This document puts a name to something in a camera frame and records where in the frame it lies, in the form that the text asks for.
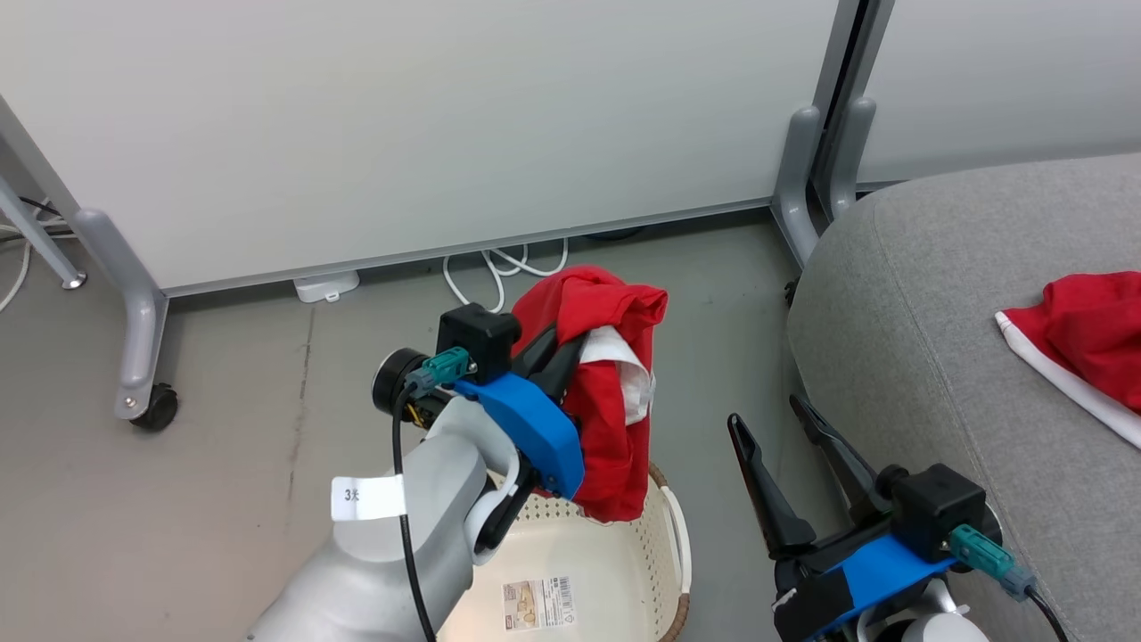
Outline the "red garment white lining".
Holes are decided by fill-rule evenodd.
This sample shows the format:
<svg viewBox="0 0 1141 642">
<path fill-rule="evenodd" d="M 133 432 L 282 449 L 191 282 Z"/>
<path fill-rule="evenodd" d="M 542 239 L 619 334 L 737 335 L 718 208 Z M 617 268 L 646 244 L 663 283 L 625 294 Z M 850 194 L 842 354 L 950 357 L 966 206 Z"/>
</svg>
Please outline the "red garment white lining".
<svg viewBox="0 0 1141 642">
<path fill-rule="evenodd" d="M 652 463 L 653 330 L 667 292 L 628 284 L 599 267 L 565 268 L 539 281 L 513 304 L 521 344 L 555 326 L 559 346 L 583 340 L 563 398 L 578 418 L 584 480 L 573 499 L 598 522 L 644 514 Z"/>
</svg>

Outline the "white perforated laundry basket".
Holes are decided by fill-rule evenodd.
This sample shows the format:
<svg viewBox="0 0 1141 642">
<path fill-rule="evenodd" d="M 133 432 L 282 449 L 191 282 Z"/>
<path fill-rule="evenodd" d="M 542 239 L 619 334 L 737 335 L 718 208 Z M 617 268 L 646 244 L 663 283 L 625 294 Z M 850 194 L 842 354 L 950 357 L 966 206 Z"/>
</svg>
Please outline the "white perforated laundry basket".
<svg viewBox="0 0 1141 642">
<path fill-rule="evenodd" d="M 659 468 L 649 468 L 644 512 L 598 522 L 570 501 L 534 493 L 497 555 L 474 570 L 439 642 L 677 642 L 690 608 L 693 558 L 682 507 Z M 570 577 L 578 624 L 505 631 L 505 582 Z"/>
</svg>

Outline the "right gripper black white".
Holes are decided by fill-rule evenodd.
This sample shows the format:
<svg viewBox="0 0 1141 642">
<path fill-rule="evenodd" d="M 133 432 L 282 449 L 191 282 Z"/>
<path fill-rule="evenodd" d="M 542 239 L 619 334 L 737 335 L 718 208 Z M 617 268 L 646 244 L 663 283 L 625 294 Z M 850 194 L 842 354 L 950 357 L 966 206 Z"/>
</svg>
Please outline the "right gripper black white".
<svg viewBox="0 0 1141 642">
<path fill-rule="evenodd" d="M 851 521 L 869 525 L 889 517 L 891 504 L 876 490 L 876 471 L 803 395 L 791 395 L 788 403 L 809 442 L 819 448 L 827 460 L 847 499 Z M 764 468 L 756 440 L 736 412 L 726 418 L 726 430 L 769 556 L 786 558 L 783 564 L 791 566 L 790 572 L 782 572 L 777 582 L 778 598 L 772 604 L 772 621 L 782 642 L 816 642 L 816 639 L 855 629 L 860 619 L 868 626 L 887 621 L 896 613 L 917 606 L 929 582 L 945 574 L 934 574 L 928 580 L 917 582 L 891 600 L 843 621 L 844 613 L 851 608 L 851 596 L 844 572 L 837 569 L 837 564 L 871 541 L 891 535 L 889 522 L 843 533 L 812 548 L 816 541 L 814 528 L 791 507 Z"/>
</svg>

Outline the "narrow white partition panel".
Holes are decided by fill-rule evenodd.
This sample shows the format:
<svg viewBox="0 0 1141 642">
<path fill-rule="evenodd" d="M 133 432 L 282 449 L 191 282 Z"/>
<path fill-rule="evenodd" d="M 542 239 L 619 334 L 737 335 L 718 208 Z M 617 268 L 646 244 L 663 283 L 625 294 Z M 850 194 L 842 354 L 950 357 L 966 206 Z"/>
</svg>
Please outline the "narrow white partition panel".
<svg viewBox="0 0 1141 642">
<path fill-rule="evenodd" d="M 1141 0 L 893 0 L 860 186 L 1141 152 Z"/>
</svg>

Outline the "thin metal table leg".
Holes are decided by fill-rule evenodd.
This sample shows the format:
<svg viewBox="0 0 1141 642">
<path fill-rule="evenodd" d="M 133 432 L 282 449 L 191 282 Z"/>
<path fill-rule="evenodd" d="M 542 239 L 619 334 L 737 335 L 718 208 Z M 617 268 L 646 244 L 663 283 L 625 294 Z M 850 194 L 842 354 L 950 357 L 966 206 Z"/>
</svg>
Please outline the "thin metal table leg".
<svg viewBox="0 0 1141 642">
<path fill-rule="evenodd" d="M 44 259 L 44 263 L 56 273 L 62 281 L 62 289 L 75 290 L 82 287 L 88 281 L 88 274 L 76 269 L 68 257 L 62 253 L 60 247 L 54 242 L 44 224 L 37 219 L 33 209 L 21 200 L 21 196 L 13 190 L 11 186 L 0 176 L 0 211 L 11 220 L 17 231 L 29 241 L 31 247 Z"/>
</svg>

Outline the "white paper tag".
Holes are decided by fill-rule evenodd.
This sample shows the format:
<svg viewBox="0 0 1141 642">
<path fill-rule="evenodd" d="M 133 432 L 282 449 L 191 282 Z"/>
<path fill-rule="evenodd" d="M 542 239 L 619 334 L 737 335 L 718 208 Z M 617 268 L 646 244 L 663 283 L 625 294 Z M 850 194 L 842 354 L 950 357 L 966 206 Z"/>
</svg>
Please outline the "white paper tag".
<svg viewBox="0 0 1141 642">
<path fill-rule="evenodd" d="M 358 522 L 407 517 L 403 474 L 382 478 L 339 476 L 331 482 L 331 519 Z"/>
</svg>

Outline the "wide white partition panel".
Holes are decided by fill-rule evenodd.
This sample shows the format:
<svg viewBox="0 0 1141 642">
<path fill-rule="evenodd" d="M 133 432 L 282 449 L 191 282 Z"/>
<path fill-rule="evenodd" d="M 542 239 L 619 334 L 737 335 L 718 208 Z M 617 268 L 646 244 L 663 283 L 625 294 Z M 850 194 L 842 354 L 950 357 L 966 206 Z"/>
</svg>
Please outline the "wide white partition panel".
<svg viewBox="0 0 1141 642">
<path fill-rule="evenodd" d="M 0 106 L 159 289 L 750 208 L 840 0 L 0 0 Z"/>
</svg>

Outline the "black caster wheel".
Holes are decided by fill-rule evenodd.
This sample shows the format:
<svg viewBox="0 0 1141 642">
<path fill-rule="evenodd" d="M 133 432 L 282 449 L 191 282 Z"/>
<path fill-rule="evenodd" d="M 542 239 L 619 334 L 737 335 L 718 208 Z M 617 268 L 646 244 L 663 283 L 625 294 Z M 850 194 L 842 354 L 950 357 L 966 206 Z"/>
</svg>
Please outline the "black caster wheel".
<svg viewBox="0 0 1141 642">
<path fill-rule="evenodd" d="M 173 387 L 168 383 L 155 383 L 151 388 L 147 409 L 129 422 L 145 433 L 160 433 L 171 425 L 179 406 L 179 397 Z"/>
</svg>

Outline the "paper label sticker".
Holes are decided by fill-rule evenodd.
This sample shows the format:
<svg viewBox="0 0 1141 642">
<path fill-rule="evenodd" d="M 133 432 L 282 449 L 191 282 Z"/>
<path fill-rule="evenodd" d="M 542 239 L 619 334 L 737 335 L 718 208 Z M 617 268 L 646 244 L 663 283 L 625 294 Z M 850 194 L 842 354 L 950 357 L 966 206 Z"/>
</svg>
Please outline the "paper label sticker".
<svg viewBox="0 0 1141 642">
<path fill-rule="evenodd" d="M 561 629 L 578 624 L 570 577 L 505 582 L 501 588 L 505 631 Z"/>
</svg>

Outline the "white power adapter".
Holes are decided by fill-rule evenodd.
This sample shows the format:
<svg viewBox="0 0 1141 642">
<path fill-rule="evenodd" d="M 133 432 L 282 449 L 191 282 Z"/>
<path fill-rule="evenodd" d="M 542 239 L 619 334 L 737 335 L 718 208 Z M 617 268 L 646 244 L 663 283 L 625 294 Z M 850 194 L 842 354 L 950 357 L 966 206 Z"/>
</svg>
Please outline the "white power adapter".
<svg viewBox="0 0 1141 642">
<path fill-rule="evenodd" d="M 301 303 L 317 304 L 321 301 L 337 303 L 346 292 L 358 289 L 361 277 L 357 271 L 342 271 L 299 277 L 292 283 Z"/>
</svg>

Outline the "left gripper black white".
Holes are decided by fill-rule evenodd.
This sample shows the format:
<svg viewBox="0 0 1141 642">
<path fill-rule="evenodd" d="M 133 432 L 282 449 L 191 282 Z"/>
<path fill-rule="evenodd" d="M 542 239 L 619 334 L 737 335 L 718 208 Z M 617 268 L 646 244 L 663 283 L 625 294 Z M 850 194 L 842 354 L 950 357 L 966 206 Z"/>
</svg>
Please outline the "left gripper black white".
<svg viewBox="0 0 1141 642">
<path fill-rule="evenodd" d="M 534 384 L 548 399 L 563 403 L 586 338 L 586 333 L 578 334 L 560 346 L 557 325 L 548 325 L 513 357 L 513 373 L 534 375 Z M 517 448 L 476 448 L 472 471 L 462 487 L 462 536 L 474 564 L 487 564 L 496 556 L 539 481 L 539 469 Z"/>
</svg>

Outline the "red garment white band trim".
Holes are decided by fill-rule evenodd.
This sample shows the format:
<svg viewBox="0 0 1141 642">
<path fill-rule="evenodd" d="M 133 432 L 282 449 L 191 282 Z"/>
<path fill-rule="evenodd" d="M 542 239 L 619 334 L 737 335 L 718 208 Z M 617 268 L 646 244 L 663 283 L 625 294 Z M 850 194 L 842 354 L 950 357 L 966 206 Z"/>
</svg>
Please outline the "red garment white band trim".
<svg viewBox="0 0 1141 642">
<path fill-rule="evenodd" d="M 1069 274 L 994 318 L 1013 353 L 1141 450 L 1141 271 Z"/>
</svg>

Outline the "grey fabric sofa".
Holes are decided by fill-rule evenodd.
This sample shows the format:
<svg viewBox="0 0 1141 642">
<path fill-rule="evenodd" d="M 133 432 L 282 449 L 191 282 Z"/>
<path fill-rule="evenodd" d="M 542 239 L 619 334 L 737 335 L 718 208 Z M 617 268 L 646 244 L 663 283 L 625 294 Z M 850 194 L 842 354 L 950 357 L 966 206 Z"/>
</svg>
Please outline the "grey fabric sofa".
<svg viewBox="0 0 1141 642">
<path fill-rule="evenodd" d="M 1073 642 L 1141 642 L 1141 448 L 1010 350 L 995 319 L 1069 274 L 1141 269 L 1141 152 L 872 193 L 803 269 L 788 341 L 810 401 L 881 470 L 982 485 Z"/>
</svg>

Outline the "long grey partition foot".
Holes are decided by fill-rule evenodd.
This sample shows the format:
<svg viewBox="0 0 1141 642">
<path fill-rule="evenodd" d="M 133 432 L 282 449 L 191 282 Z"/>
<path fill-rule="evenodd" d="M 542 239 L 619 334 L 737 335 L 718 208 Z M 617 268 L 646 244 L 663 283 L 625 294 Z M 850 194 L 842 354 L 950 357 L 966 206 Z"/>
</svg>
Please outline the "long grey partition foot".
<svg viewBox="0 0 1141 642">
<path fill-rule="evenodd" d="M 73 228 L 126 304 L 126 341 L 119 361 L 115 415 L 129 422 L 147 409 L 151 388 L 160 383 L 156 371 L 168 296 L 106 212 L 81 209 L 74 216 Z"/>
</svg>

